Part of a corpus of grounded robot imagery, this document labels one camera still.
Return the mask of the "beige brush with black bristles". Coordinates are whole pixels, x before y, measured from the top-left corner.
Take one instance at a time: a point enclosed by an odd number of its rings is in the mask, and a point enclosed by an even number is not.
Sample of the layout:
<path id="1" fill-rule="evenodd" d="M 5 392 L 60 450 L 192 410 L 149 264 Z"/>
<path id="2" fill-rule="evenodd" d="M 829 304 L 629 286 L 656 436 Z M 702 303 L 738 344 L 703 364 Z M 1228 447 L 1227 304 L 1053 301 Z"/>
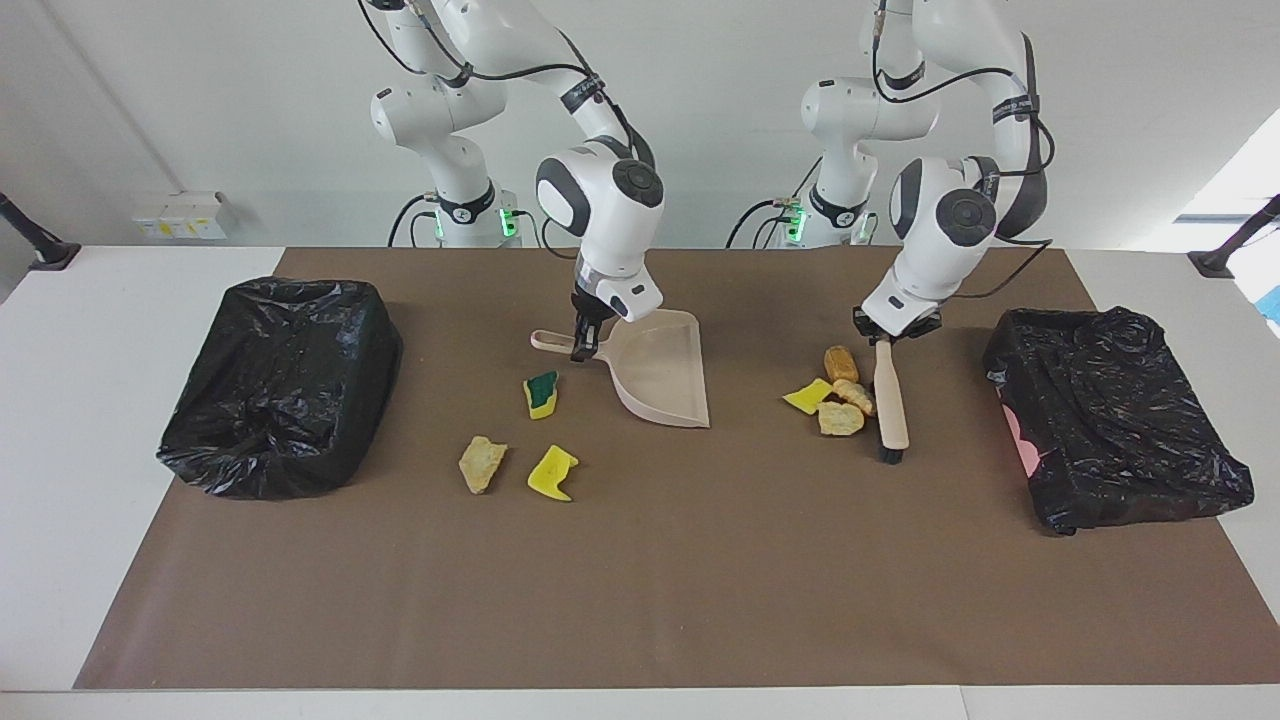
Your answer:
<path id="1" fill-rule="evenodd" d="M 874 350 L 873 393 L 879 423 L 879 459 L 882 462 L 896 465 L 902 461 L 910 446 L 910 437 L 902 391 L 893 364 L 893 343 L 884 340 L 884 343 Z"/>

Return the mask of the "beige plastic dustpan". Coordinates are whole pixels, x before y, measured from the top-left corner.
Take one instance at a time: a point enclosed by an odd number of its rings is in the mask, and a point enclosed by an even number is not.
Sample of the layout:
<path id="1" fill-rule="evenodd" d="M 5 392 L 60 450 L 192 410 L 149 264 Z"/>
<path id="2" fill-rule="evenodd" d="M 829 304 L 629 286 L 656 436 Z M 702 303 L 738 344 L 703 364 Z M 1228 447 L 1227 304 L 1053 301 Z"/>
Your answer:
<path id="1" fill-rule="evenodd" d="M 640 320 L 618 320 L 593 360 L 608 366 L 632 415 L 664 427 L 710 427 L 700 324 L 691 313 L 658 309 Z"/>

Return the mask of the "yellow notched sponge piece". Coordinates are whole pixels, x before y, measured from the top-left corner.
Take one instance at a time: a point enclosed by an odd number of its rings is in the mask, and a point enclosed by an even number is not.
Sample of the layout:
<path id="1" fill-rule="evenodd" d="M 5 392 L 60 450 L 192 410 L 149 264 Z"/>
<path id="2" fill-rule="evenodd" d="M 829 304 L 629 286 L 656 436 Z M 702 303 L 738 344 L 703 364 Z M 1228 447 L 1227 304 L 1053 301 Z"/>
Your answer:
<path id="1" fill-rule="evenodd" d="M 561 486 L 577 465 L 576 456 L 558 445 L 552 445 L 529 473 L 526 486 L 543 497 L 558 502 L 572 502 L 573 498 L 562 491 Z"/>

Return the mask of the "black bag-lined pink bin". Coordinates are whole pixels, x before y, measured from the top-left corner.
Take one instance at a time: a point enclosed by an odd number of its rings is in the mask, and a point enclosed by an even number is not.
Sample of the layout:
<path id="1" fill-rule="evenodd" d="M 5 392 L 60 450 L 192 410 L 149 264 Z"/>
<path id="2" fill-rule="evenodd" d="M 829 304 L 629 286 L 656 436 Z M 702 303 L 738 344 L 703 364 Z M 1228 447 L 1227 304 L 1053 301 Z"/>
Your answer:
<path id="1" fill-rule="evenodd" d="M 1019 307 L 983 355 L 1023 456 L 1030 505 L 1056 536 L 1216 518 L 1254 502 L 1169 347 L 1128 307 Z"/>

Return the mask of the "brown paper table mat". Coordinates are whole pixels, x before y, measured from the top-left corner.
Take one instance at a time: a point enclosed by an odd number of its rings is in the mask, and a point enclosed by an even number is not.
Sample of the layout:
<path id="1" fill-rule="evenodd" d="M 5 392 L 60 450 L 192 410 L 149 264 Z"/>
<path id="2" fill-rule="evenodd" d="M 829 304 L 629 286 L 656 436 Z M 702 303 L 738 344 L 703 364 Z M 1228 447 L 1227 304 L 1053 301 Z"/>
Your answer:
<path id="1" fill-rule="evenodd" d="M 1083 310 L 1047 252 L 899 346 L 911 446 L 820 434 L 782 397 L 888 249 L 655 251 L 701 324 L 712 425 L 643 421 L 567 331 L 544 252 L 292 249 L 279 275 L 374 284 L 404 340 L 355 480 L 255 502 L 170 486 L 79 689 L 1280 683 L 1280 625 L 1210 519 L 1048 533 L 982 355 L 1010 307 Z M 522 382 L 557 372 L 531 420 Z M 509 446 L 485 495 L 458 460 Z M 552 445 L 579 459 L 527 488 Z"/>

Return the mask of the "white wall socket box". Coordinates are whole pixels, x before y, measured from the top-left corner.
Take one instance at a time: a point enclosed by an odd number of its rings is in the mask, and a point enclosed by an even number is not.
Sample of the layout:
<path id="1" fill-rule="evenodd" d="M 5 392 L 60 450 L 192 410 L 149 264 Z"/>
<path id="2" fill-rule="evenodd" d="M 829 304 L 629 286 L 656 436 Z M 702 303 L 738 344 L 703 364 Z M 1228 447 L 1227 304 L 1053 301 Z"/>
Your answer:
<path id="1" fill-rule="evenodd" d="M 216 191 L 145 196 L 131 220 L 152 241 L 227 241 L 238 225 L 225 195 Z"/>

